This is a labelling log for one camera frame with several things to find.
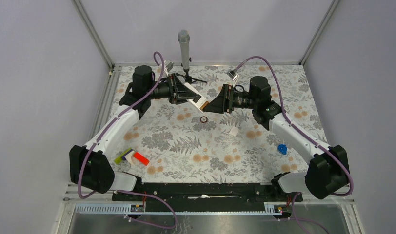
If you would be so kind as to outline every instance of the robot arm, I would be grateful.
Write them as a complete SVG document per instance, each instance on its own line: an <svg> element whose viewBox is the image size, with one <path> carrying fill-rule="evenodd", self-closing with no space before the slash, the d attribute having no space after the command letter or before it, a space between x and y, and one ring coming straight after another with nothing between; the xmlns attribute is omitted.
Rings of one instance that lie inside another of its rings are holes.
<svg viewBox="0 0 396 234"><path fill-rule="evenodd" d="M72 182L78 182L83 158L88 152L86 146L96 143L93 152L90 154L89 163L84 170L82 185L99 193L105 193L110 189L133 190L136 177L127 173L114 172L106 156L113 153L127 129L142 118L151 105L152 99L168 98L171 104L181 104L188 101L204 112L222 114L225 112L231 113L234 108L252 109L257 123L288 142L309 165L307 172L283 173L275 176L272 184L277 187L279 193L310 192L315 197L323 199L348 183L346 174L334 160L318 145L308 141L293 126L289 126L281 112L281 107L271 100L271 87L265 77L251 78L249 92L238 91L237 86L233 88L231 85L225 84L220 94L209 103L190 84L182 83L179 80L179 74L172 73L169 75L167 70L165 70L165 74L167 78L158 84L148 98L133 107L132 110L119 115L154 85L152 69L149 66L136 67L133 74L133 83L128 86L125 96L120 100L117 113L102 128L100 133L96 134L85 146L74 146L70 151ZM341 146L331 147L327 143L316 139L293 121L292 124L308 137L315 139L320 146L327 148L348 170L346 151ZM103 136L100 136L105 128L109 128L109 130Z"/></svg>
<svg viewBox="0 0 396 234"><path fill-rule="evenodd" d="M272 131L291 145L306 161L309 168L302 173L283 173L275 176L272 184L279 193L310 192L324 199L348 183L347 175L341 167L327 155L321 147L336 157L349 171L346 151L339 145L331 147L308 133L292 119L286 121L282 108L271 100L271 87L265 77L256 76L250 80L249 92L242 86L223 85L219 95L203 109L205 112L231 113L234 108L252 109L254 119L265 129ZM311 143L305 136L314 139Z"/></svg>
<svg viewBox="0 0 396 234"><path fill-rule="evenodd" d="M151 90L156 83L153 80L151 67L136 67L133 82L128 85L116 113L83 147L75 145L70 150L70 178L73 183L78 184L80 169L88 153L88 147L94 145L83 171L82 186L99 193L105 193L108 190L133 190L136 177L113 171L107 156L113 153L126 131L142 118L151 106L151 100L168 98L171 104L182 104L189 101L201 109L208 103L190 84L180 81L181 75L168 74L173 65L171 61L166 61L164 64L163 79L153 93L131 110L124 112Z"/></svg>

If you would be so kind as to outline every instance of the blue object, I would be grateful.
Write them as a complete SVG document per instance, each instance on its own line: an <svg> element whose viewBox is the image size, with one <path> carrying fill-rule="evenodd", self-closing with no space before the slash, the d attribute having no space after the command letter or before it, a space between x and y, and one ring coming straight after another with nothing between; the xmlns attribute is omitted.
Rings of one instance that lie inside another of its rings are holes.
<svg viewBox="0 0 396 234"><path fill-rule="evenodd" d="M278 151L280 151L280 153L282 154L287 154L287 146L282 144L282 145L278 145Z"/></svg>

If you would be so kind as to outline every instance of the gray wall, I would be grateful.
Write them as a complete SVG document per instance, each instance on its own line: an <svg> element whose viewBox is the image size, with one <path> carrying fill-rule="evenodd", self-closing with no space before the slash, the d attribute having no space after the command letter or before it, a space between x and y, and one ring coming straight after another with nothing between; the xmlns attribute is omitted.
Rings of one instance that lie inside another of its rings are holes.
<svg viewBox="0 0 396 234"><path fill-rule="evenodd" d="M47 234L108 69L70 0L0 0L0 234Z"/></svg>
<svg viewBox="0 0 396 234"><path fill-rule="evenodd" d="M82 0L112 60L181 61L177 35L191 34L195 62L266 56L300 61L332 0Z"/></svg>
<svg viewBox="0 0 396 234"><path fill-rule="evenodd" d="M366 233L396 233L396 0L341 1L305 70Z"/></svg>

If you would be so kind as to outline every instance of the floral tablecloth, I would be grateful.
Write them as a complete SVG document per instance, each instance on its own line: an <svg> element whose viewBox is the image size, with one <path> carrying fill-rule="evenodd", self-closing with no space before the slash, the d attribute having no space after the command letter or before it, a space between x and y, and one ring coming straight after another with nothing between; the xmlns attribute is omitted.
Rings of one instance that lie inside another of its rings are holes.
<svg viewBox="0 0 396 234"><path fill-rule="evenodd" d="M110 115L132 80L135 67L123 67ZM190 75L208 83L193 86L209 101L224 83L232 66L191 66ZM152 67L159 74L158 67ZM326 141L316 106L301 65L273 66L279 80L284 106L295 121L317 138ZM182 72L175 66L172 71ZM253 76L265 76L272 86L273 100L279 103L276 84L267 66L245 66L239 70L238 84L248 90ZM115 153L109 156L114 170L142 177L144 182L269 182L282 172L307 170L307 164L289 145L286 155L277 147L286 144L280 137L258 125L251 110L233 113L205 113L190 103L172 105L168 99L153 100L142 119L128 129ZM236 136L229 134L233 126ZM134 158L119 165L113 162L127 148L133 148L150 160L148 166Z"/></svg>

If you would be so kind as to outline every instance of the red wire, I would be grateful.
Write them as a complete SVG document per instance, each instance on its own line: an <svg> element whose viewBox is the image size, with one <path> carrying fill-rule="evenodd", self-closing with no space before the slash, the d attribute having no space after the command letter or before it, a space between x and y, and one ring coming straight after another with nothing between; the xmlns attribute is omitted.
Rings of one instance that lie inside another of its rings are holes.
<svg viewBox="0 0 396 234"><path fill-rule="evenodd" d="M290 203L291 203L291 197L288 196L288 197L287 197L286 207L288 207L288 206L290 205Z"/></svg>
<svg viewBox="0 0 396 234"><path fill-rule="evenodd" d="M145 211L145 201L146 201L146 197L144 196L142 200L143 211Z"/></svg>

